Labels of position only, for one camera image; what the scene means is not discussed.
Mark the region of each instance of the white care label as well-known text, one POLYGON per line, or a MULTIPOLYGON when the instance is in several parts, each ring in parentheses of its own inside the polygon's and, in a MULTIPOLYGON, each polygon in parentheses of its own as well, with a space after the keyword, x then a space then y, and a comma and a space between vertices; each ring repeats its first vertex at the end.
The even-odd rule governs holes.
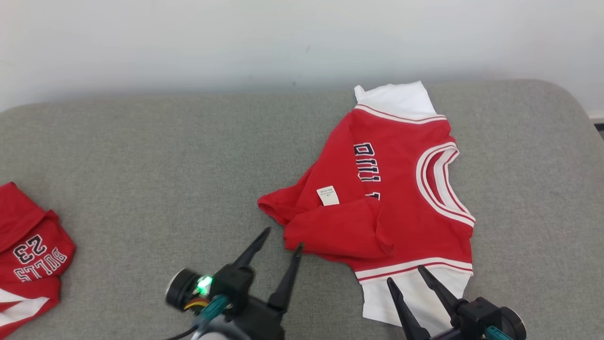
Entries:
POLYGON ((317 189, 316 192, 319 194, 319 198, 323 202, 324 206, 333 206, 335 204, 339 204, 338 194, 336 194, 336 189, 333 188, 333 185, 317 189))

